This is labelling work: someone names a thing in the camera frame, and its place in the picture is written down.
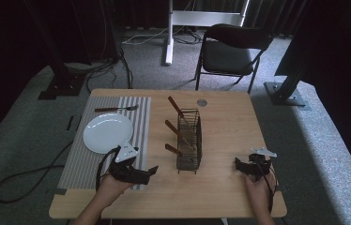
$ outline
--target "gray carpet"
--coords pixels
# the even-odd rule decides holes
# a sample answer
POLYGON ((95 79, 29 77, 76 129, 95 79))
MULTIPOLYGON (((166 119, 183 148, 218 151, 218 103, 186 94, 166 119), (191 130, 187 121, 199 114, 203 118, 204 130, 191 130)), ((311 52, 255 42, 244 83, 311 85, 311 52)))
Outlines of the gray carpet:
MULTIPOLYGON (((307 111, 272 105, 263 86, 264 82, 282 82, 283 77, 274 77, 274 73, 289 43, 290 39, 278 37, 273 41, 263 55, 251 93, 267 148, 278 154, 273 161, 288 214, 284 221, 277 219, 277 224, 351 224, 351 157, 314 88, 303 82, 298 85, 299 93, 311 108, 307 111)), ((134 89, 194 89, 191 78, 200 45, 176 43, 173 64, 169 67, 164 65, 165 45, 160 38, 140 45, 123 45, 134 89)), ((89 87, 127 88, 123 64, 115 66, 114 74, 107 72, 91 79, 89 87)), ((78 97, 38 100, 52 76, 48 67, 37 74, 0 125, 0 180, 49 165, 74 138, 76 122, 89 93, 83 88, 78 97), (74 122, 69 127, 71 116, 74 122)), ((247 91, 250 77, 237 85, 232 85, 234 79, 205 76, 200 89, 247 91)), ((64 164, 67 153, 55 164, 64 164)), ((11 199, 24 194, 42 174, 24 175, 8 182, 0 196, 11 199)), ((66 220, 51 219, 48 215, 60 175, 61 169, 54 169, 23 200, 0 203, 0 224, 67 224, 66 220)), ((256 224, 254 219, 242 218, 229 218, 228 223, 256 224)))

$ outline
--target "chair leg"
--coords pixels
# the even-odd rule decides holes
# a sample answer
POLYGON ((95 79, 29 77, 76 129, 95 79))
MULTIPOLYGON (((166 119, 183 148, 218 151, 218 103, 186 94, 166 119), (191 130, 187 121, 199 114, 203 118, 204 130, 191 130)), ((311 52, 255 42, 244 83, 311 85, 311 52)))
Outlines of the chair leg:
POLYGON ((193 78, 193 81, 196 80, 196 87, 195 87, 196 91, 199 89, 201 69, 202 69, 202 60, 201 60, 201 56, 199 56, 198 65, 196 66, 196 71, 195 71, 195 77, 193 78))
POLYGON ((240 82, 240 80, 242 80, 243 76, 240 76, 239 79, 237 79, 236 82, 234 82, 234 84, 238 84, 240 82))
POLYGON ((252 90, 252 84, 254 83, 255 74, 257 74, 257 70, 258 70, 259 65, 260 65, 260 58, 258 58, 257 62, 255 63, 254 71, 252 73, 252 80, 251 80, 251 83, 249 84, 248 94, 250 94, 250 92, 252 90))
POLYGON ((257 70, 255 70, 254 73, 252 74, 252 80, 251 80, 251 83, 249 84, 248 94, 250 94, 250 92, 252 90, 252 84, 254 83, 254 78, 255 78, 256 72, 257 72, 257 70))
POLYGON ((200 82, 200 68, 199 68, 199 71, 196 71, 195 73, 195 79, 196 79, 195 91, 197 91, 199 89, 199 82, 200 82))

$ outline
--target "tabletop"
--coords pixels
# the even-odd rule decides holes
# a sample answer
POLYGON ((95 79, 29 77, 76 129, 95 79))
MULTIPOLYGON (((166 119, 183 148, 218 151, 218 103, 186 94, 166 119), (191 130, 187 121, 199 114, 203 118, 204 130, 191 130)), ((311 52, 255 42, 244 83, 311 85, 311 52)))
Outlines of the tabletop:
MULTIPOLYGON (((96 89, 96 97, 147 97, 150 99, 149 131, 145 169, 159 165, 147 186, 129 189, 103 218, 252 218, 241 173, 235 157, 248 161, 251 148, 265 145, 250 96, 244 92, 190 90, 96 89), (174 132, 165 120, 177 123, 177 112, 168 97, 181 109, 197 109, 202 123, 202 161, 197 172, 176 168, 176 154, 166 143, 176 146, 174 132), (204 101, 205 106, 198 105, 204 101)), ((52 218, 76 218, 95 194, 93 188, 68 188, 55 194, 52 218)), ((274 196, 272 216, 287 213, 282 193, 274 196)))

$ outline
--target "curtain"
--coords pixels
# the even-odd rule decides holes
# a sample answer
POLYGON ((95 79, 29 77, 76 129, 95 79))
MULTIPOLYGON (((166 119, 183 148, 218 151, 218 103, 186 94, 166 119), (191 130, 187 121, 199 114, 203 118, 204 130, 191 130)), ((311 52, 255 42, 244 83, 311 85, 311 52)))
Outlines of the curtain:
POLYGON ((315 87, 351 154, 351 1, 313 0, 276 74, 315 87))

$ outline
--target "tripod base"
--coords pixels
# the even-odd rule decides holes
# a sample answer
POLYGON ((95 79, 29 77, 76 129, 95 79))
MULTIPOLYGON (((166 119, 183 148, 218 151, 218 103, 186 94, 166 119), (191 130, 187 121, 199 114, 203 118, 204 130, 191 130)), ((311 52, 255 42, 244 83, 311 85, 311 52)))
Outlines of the tripod base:
POLYGON ((73 79, 68 86, 58 86, 54 76, 46 91, 42 91, 38 99, 54 100, 57 96, 79 96, 84 84, 86 74, 73 75, 73 79))
POLYGON ((271 98, 272 104, 274 105, 283 105, 283 106, 298 106, 300 110, 308 111, 310 106, 306 101, 304 101, 296 89, 293 94, 287 99, 278 98, 277 91, 281 88, 281 82, 264 82, 264 86, 267 89, 267 92, 271 98))

